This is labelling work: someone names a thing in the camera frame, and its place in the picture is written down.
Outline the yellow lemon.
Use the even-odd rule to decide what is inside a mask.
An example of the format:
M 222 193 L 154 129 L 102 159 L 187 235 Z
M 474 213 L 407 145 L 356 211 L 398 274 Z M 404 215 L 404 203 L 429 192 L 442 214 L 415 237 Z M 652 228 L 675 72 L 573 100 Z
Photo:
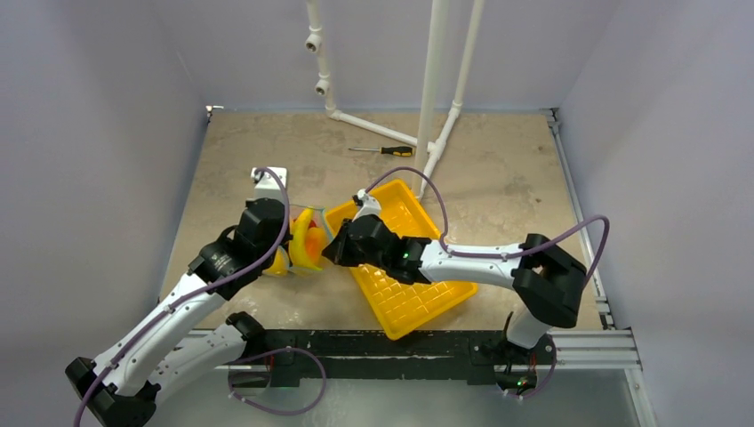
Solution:
M 270 258 L 272 263 L 262 272 L 266 276 L 284 277 L 289 272 L 290 260 L 286 250 L 280 246 L 275 252 L 275 256 Z

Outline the orange yellow mango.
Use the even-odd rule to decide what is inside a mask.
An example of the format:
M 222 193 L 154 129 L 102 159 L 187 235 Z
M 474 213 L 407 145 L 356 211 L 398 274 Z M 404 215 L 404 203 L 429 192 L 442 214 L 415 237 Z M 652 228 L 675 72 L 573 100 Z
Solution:
M 304 249 L 309 262 L 321 267 L 322 251 L 327 246 L 327 233 L 323 228 L 311 227 L 304 235 Z

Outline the clear zip top bag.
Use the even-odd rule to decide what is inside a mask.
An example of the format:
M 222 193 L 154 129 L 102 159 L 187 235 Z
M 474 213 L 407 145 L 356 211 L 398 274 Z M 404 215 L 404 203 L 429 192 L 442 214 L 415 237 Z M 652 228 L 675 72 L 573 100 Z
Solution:
M 270 267 L 263 271 L 271 277 L 310 276 L 325 269 L 323 250 L 333 234 L 325 220 L 325 209 L 312 205 L 292 205 L 291 238 L 280 246 Z

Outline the yellow banana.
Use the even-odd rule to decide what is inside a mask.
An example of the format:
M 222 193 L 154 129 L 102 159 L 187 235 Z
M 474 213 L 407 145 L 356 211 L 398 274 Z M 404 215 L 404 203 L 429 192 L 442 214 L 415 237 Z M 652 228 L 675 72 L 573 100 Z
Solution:
M 294 267 L 305 269 L 314 269 L 315 266 L 309 262 L 304 249 L 304 235 L 309 228 L 314 215 L 312 208 L 305 208 L 299 216 L 293 221 L 292 240 L 289 242 L 288 253 L 291 263 Z

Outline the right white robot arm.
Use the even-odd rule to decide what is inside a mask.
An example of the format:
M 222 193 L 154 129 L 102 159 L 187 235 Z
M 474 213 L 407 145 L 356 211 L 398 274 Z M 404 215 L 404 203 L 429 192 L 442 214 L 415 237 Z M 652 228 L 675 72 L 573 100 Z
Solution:
M 372 266 L 403 285 L 465 281 L 515 292 L 522 305 L 499 339 L 512 362 L 530 355 L 551 328 L 576 326 L 588 282 L 587 268 L 541 234 L 512 245 L 448 245 L 401 237 L 374 214 L 345 220 L 322 255 L 343 267 Z

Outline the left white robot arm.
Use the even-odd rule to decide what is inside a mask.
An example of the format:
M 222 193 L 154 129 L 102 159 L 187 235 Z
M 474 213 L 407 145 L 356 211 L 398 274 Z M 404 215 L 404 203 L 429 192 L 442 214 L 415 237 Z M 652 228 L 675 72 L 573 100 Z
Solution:
M 103 426 L 143 426 L 173 392 L 202 371 L 262 358 L 265 340 L 253 317 L 236 313 L 208 340 L 176 346 L 213 311 L 272 266 L 290 238 L 284 197 L 249 200 L 238 224 L 205 245 L 169 293 L 134 329 L 93 359 L 79 357 L 65 374 L 81 402 L 73 424 L 90 412 Z

